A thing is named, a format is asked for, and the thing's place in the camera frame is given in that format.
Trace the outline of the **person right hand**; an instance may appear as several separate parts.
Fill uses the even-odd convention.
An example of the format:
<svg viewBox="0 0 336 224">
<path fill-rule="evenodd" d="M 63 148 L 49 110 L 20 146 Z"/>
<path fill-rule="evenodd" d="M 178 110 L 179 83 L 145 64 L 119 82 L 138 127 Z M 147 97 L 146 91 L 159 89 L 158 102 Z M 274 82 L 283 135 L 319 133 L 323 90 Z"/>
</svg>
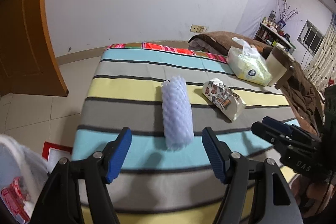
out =
<svg viewBox="0 0 336 224">
<path fill-rule="evenodd" d="M 300 205 L 304 197 L 307 197 L 308 201 L 312 202 L 308 209 L 300 210 L 302 217 L 308 218 L 326 209 L 335 194 L 335 186 L 328 185 L 325 182 L 312 183 L 308 178 L 300 174 L 292 182 L 291 191 L 297 205 Z"/>
</svg>

